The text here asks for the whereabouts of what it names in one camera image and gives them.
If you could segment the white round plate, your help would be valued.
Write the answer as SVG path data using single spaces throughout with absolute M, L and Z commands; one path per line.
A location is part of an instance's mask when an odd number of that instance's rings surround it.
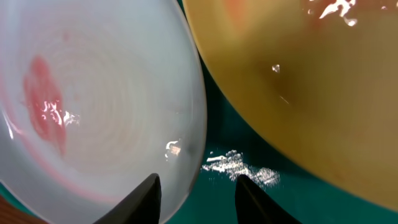
M 1 2 L 1 183 L 38 218 L 94 223 L 156 173 L 165 223 L 205 137 L 177 1 Z

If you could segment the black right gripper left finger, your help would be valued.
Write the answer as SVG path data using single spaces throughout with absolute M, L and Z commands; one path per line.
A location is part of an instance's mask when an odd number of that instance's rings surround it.
M 161 198 L 160 177 L 152 173 L 94 224 L 158 224 Z

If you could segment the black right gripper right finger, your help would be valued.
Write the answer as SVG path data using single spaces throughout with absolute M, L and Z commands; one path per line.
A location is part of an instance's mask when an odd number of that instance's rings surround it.
M 235 207 L 239 224 L 301 224 L 244 174 L 236 179 Z

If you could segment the yellow plate front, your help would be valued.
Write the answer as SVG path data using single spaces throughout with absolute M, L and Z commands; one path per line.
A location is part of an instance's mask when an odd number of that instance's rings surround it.
M 235 110 L 313 175 L 397 210 L 397 2 L 183 2 Z

